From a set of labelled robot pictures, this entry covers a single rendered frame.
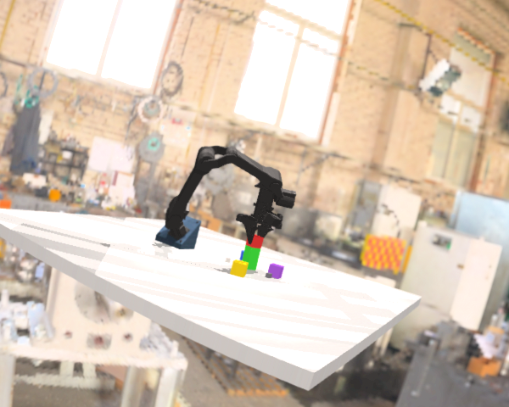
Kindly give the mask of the green block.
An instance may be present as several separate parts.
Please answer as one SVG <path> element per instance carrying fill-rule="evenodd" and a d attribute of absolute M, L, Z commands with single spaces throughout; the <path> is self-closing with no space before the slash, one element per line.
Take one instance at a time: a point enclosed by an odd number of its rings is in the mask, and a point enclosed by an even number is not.
<path fill-rule="evenodd" d="M 256 270 L 256 267 L 258 265 L 258 261 L 259 260 L 257 260 L 257 259 L 248 259 L 248 258 L 243 256 L 242 261 L 246 262 L 246 263 L 249 263 L 247 269 L 249 269 L 249 270 Z"/>
<path fill-rule="evenodd" d="M 251 248 L 250 246 L 245 245 L 243 256 L 248 259 L 258 260 L 260 256 L 260 248 Z"/>

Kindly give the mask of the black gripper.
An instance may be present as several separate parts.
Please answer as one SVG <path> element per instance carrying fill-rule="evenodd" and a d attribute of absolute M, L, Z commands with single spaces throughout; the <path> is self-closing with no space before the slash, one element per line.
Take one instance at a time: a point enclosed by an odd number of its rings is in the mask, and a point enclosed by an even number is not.
<path fill-rule="evenodd" d="M 242 222 L 244 224 L 249 244 L 253 242 L 255 231 L 257 229 L 258 229 L 257 236 L 263 238 L 265 238 L 266 234 L 269 231 L 274 230 L 272 229 L 272 226 L 269 226 L 263 219 L 257 218 L 259 212 L 262 210 L 262 208 L 264 208 L 264 206 L 267 206 L 266 209 L 268 210 L 274 210 L 274 208 L 272 208 L 272 204 L 256 201 L 256 203 L 254 203 L 254 206 L 255 206 L 254 214 L 251 215 L 238 214 L 236 218 L 236 221 Z M 257 226 L 257 224 L 261 225 Z"/>

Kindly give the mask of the yellow block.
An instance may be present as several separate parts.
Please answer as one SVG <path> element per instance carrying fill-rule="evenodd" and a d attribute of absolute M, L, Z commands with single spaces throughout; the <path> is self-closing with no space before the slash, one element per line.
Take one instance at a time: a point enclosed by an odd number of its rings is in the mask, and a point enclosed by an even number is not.
<path fill-rule="evenodd" d="M 232 268 L 231 268 L 230 274 L 235 275 L 235 276 L 244 277 L 246 275 L 248 264 L 249 263 L 246 263 L 243 261 L 234 260 L 232 262 Z"/>

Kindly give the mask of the red block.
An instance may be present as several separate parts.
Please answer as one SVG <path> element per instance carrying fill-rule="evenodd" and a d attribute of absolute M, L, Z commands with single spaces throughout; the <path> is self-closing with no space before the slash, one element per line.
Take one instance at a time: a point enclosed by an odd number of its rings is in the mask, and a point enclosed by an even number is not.
<path fill-rule="evenodd" d="M 251 244 L 249 244 L 248 243 L 248 238 L 247 238 L 247 241 L 246 241 L 245 245 L 250 246 L 251 248 L 261 248 L 262 243 L 263 243 L 263 239 L 264 239 L 263 237 L 254 235 L 253 242 Z"/>

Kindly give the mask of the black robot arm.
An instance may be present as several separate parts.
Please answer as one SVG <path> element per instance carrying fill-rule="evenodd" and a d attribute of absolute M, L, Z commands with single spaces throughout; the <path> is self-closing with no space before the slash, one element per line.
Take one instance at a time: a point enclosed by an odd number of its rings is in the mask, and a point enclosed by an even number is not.
<path fill-rule="evenodd" d="M 215 154 L 223 156 L 215 159 Z M 202 177 L 212 169 L 231 163 L 260 181 L 254 185 L 260 189 L 257 201 L 272 204 L 274 199 L 278 206 L 290 209 L 294 206 L 296 191 L 282 188 L 282 176 L 279 170 L 259 164 L 249 156 L 238 151 L 234 146 L 225 148 L 221 146 L 205 146 L 200 148 L 195 166 L 182 190 L 169 202 L 165 218 L 165 227 L 170 230 L 168 234 L 179 240 L 190 232 L 190 229 L 184 226 L 183 219 L 185 220 L 190 212 L 190 199 L 197 185 Z M 257 218 L 263 219 L 269 226 L 277 227 L 278 224 L 282 224 L 283 216 L 281 214 L 274 214 L 272 210 L 266 208 L 267 206 L 262 208 Z"/>

